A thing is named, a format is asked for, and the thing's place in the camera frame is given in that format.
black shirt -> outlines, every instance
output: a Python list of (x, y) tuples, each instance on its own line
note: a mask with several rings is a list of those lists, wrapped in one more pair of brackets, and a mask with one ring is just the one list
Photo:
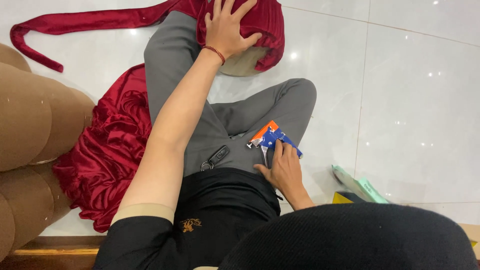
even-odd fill
[(273, 187), (261, 176), (233, 168), (185, 177), (173, 224), (154, 216), (116, 221), (94, 269), (218, 267), (248, 232), (280, 214)]

gold embroidered logo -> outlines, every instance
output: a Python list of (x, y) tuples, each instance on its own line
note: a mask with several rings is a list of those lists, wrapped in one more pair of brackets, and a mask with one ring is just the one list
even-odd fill
[(187, 219), (184, 221), (180, 221), (180, 224), (183, 225), (183, 232), (191, 232), (193, 231), (193, 225), (195, 226), (202, 226), (202, 222), (199, 219)]

black sleeve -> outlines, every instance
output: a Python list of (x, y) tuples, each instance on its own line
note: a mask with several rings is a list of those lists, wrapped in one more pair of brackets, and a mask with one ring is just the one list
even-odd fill
[(151, 216), (130, 217), (108, 230), (95, 270), (184, 269), (172, 238), (172, 223)]

red string bracelet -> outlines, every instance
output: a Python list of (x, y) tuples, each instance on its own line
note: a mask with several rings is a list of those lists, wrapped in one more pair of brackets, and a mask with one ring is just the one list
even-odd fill
[(202, 49), (205, 49), (205, 48), (216, 52), (218, 54), (218, 56), (220, 56), (220, 58), (222, 59), (222, 66), (225, 64), (225, 57), (223, 57), (223, 54), (221, 54), (217, 49), (213, 48), (212, 46), (207, 46), (207, 45), (202, 47)]

gray pants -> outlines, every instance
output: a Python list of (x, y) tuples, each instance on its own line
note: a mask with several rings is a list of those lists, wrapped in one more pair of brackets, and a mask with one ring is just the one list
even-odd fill
[[(147, 44), (144, 58), (152, 123), (200, 53), (196, 25), (197, 20), (192, 17), (171, 12)], [(231, 167), (256, 172), (253, 165), (263, 162), (261, 151), (259, 148), (248, 148), (248, 141), (274, 120), (298, 145), (312, 115), (316, 96), (311, 81), (290, 79), (246, 100), (217, 104), (206, 101), (185, 150), (183, 175), (199, 172), (201, 164), (223, 145), (230, 148), (230, 154), (216, 168)], [(245, 134), (236, 139), (230, 138), (240, 133)]]

